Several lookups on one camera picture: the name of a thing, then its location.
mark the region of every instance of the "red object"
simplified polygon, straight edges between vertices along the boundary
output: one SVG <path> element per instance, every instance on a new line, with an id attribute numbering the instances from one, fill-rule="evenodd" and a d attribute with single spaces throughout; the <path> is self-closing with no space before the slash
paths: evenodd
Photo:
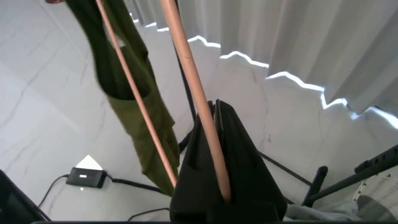
<path id="1" fill-rule="evenodd" d="M 62 3 L 64 1 L 65 0 L 45 0 L 45 2 L 49 3 L 49 4 L 58 4 L 58 3 Z"/>

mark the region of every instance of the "green fabric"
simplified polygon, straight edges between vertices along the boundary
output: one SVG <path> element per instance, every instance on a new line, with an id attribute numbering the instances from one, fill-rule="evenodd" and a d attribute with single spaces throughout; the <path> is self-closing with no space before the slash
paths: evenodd
<path id="1" fill-rule="evenodd" d="M 67 0 L 67 4 L 87 35 L 95 59 L 97 81 L 106 93 L 124 129 L 132 137 L 142 172 L 165 194 L 172 195 L 174 188 L 132 94 L 116 51 L 106 37 L 103 20 L 95 1 Z M 145 44 L 132 23 L 123 0 L 106 0 L 103 4 L 113 31 L 126 44 L 122 47 L 124 58 L 173 172 L 177 176 L 180 155 L 172 129 L 174 121 L 160 97 Z"/>

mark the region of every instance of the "curtain fold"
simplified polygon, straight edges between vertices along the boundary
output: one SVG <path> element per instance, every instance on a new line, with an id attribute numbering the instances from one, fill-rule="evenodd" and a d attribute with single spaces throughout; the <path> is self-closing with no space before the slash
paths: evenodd
<path id="1" fill-rule="evenodd" d="M 145 26 L 167 27 L 158 0 L 125 0 Z M 398 115 L 398 1 L 178 1 L 188 38 L 200 35 L 266 63 L 265 76 L 287 71 L 322 86 L 327 104 L 345 98 L 360 114 L 370 106 Z"/>

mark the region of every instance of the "wooden stick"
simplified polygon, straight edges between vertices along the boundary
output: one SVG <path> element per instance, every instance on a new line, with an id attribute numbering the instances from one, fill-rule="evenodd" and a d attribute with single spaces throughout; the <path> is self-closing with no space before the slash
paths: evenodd
<path id="1" fill-rule="evenodd" d="M 144 117 L 145 123 L 146 123 L 146 125 L 147 125 L 147 127 L 149 129 L 150 135 L 152 136 L 152 139 L 154 140 L 157 152 L 159 153 L 160 158 L 162 159 L 163 165 L 164 165 L 164 167 L 166 169 L 167 175 L 169 175 L 169 178 L 170 178 L 170 181 L 171 181 L 173 187 L 175 187 L 175 184 L 177 183 L 177 180 L 176 180 L 176 178 L 174 176 L 172 167 L 170 165 L 169 160 L 167 159 L 167 156 L 166 156 L 166 154 L 165 154 L 165 152 L 163 150 L 163 147 L 162 147 L 162 145 L 160 143 L 160 140 L 157 137 L 156 130 L 154 128 L 154 125 L 152 124 L 152 121 L 150 120 L 150 117 L 148 115 L 148 111 L 147 111 L 147 109 L 145 107 L 144 102 L 142 101 L 142 98 L 141 98 L 141 95 L 139 94 L 139 91 L 137 89 L 136 83 L 132 79 L 129 67 L 127 66 L 126 60 L 124 59 L 124 56 L 123 56 L 123 53 L 120 50 L 120 47 L 118 45 L 118 42 L 117 42 L 116 37 L 115 37 L 114 32 L 113 32 L 111 23 L 110 23 L 110 21 L 108 19 L 108 16 L 106 15 L 104 6 L 102 5 L 101 0 L 96 0 L 96 2 L 97 2 L 97 5 L 98 5 L 98 9 L 101 12 L 101 15 L 102 15 L 102 18 L 104 20 L 105 26 L 108 29 L 109 36 L 111 37 L 113 46 L 114 46 L 114 48 L 116 50 L 116 53 L 118 55 L 118 58 L 119 58 L 120 63 L 122 65 L 122 68 L 124 70 L 124 73 L 125 73 L 125 75 L 127 77 L 127 80 L 129 81 L 132 93 L 134 94 L 134 97 L 137 100 L 138 107 L 141 110 L 141 113 L 142 113 L 142 115 Z"/>
<path id="2" fill-rule="evenodd" d="M 192 52 L 189 48 L 187 37 L 182 28 L 180 14 L 178 13 L 175 0 L 162 0 L 162 7 L 166 17 L 167 25 L 181 60 L 182 68 L 192 91 L 193 100 L 198 109 L 199 117 L 207 142 L 210 147 L 211 158 L 213 159 L 218 187 L 225 202 L 231 201 L 231 187 L 229 185 L 228 172 L 226 170 L 223 151 L 218 139 L 216 126 L 207 104 L 205 92 L 200 82 L 198 70 L 193 61 Z"/>

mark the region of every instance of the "white tile floor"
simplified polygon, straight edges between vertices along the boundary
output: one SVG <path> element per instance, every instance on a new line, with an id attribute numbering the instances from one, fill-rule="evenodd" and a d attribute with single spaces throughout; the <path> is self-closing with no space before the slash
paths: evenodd
<path id="1" fill-rule="evenodd" d="M 56 177 L 87 155 L 114 177 L 151 184 L 95 83 L 88 44 L 65 5 L 1 1 L 0 28 L 0 169 L 35 203 Z M 139 31 L 181 140 L 193 122 L 170 35 L 156 27 Z M 285 77 L 265 80 L 266 68 L 237 56 L 219 59 L 219 49 L 200 41 L 191 48 L 208 99 L 231 104 L 259 150 L 308 180 L 326 165 L 326 187 L 398 142 L 398 131 L 371 111 L 351 120 L 344 106 L 324 110 L 319 91 Z M 266 163 L 283 193 L 301 202 L 307 187 Z M 318 205 L 349 193 L 338 192 Z M 126 220 L 169 202 L 109 181 L 101 190 L 81 190 L 61 180 L 42 209 L 54 220 Z M 167 219 L 167 213 L 137 218 L 150 219 Z"/>

